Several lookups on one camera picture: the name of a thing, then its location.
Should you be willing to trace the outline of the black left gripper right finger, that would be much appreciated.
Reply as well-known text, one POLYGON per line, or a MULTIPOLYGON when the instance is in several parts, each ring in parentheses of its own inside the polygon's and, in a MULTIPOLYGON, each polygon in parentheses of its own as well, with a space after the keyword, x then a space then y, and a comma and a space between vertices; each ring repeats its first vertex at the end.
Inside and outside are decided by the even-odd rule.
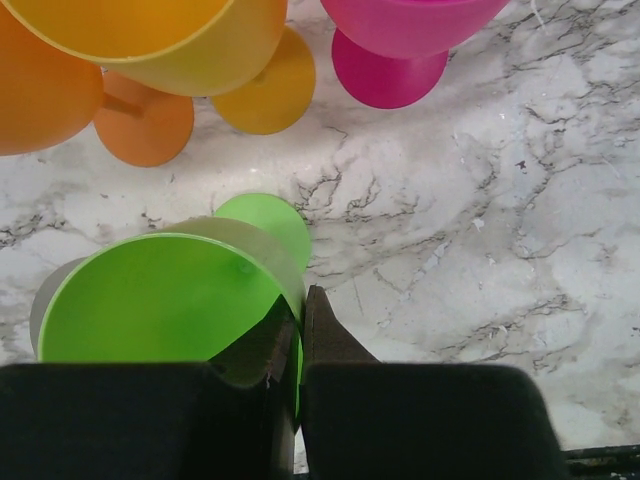
POLYGON ((377 360, 309 289, 302 429, 314 479, 565 479, 545 401, 504 365, 377 360))

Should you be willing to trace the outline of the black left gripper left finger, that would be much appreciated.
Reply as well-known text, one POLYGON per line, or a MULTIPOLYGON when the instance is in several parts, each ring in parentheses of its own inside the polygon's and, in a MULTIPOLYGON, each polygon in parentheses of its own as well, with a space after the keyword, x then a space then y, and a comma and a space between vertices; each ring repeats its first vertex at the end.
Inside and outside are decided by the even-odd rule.
POLYGON ((289 479, 298 331, 283 299, 204 362, 1 370, 5 479, 289 479))

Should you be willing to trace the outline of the yellow wine glass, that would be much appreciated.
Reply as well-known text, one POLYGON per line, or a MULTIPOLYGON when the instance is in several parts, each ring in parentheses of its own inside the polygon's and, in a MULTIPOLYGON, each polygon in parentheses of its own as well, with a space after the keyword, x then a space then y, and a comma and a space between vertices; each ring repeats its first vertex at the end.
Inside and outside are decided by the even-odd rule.
POLYGON ((159 91, 208 97, 234 128, 266 135, 308 109, 313 56, 288 4, 234 1, 7 1, 53 47, 159 91))

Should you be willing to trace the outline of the pink wine glass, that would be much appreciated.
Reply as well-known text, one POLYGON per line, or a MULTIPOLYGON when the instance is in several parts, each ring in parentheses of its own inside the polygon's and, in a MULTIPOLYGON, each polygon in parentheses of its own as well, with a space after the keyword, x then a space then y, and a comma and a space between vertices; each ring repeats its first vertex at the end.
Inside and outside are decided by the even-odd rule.
POLYGON ((324 0, 334 22, 331 59, 359 102, 398 109, 440 80, 449 50, 487 25, 507 0, 324 0))

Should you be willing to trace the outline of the orange wine glass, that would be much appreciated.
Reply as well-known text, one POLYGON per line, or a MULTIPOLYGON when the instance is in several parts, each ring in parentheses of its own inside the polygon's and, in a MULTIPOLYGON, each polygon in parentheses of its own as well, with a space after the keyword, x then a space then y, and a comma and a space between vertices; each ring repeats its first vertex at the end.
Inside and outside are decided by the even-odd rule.
POLYGON ((58 145, 88 125, 122 162, 155 167, 175 158, 188 143, 193 102, 64 53, 3 8, 2 155, 58 145))

